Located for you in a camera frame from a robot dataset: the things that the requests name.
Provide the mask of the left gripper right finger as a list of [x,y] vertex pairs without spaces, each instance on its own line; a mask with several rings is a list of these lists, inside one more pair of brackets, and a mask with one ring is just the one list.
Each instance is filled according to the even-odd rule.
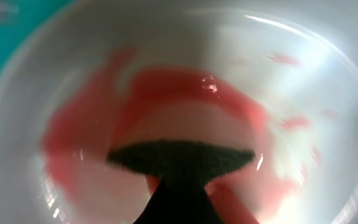
[[252,212],[226,184],[216,184],[208,195],[204,189],[182,196],[183,223],[259,224]]

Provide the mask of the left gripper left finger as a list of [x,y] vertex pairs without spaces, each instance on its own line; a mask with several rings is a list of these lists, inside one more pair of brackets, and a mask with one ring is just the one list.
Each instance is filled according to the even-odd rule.
[[174,205],[172,194],[165,184],[165,181],[160,179],[148,204],[134,224],[174,223]]

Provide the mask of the green and white sponge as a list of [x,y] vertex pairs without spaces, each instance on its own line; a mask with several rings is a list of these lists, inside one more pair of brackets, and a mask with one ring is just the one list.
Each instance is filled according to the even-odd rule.
[[111,149],[108,163],[158,177],[171,188],[204,187],[237,171],[255,157],[251,149],[234,149],[200,141],[156,140]]

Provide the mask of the light blue plate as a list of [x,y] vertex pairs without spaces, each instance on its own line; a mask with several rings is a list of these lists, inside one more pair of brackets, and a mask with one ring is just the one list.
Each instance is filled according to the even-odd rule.
[[134,223],[160,178],[111,149],[251,149],[259,223],[358,223],[358,65],[303,1],[71,1],[0,70],[0,223]]

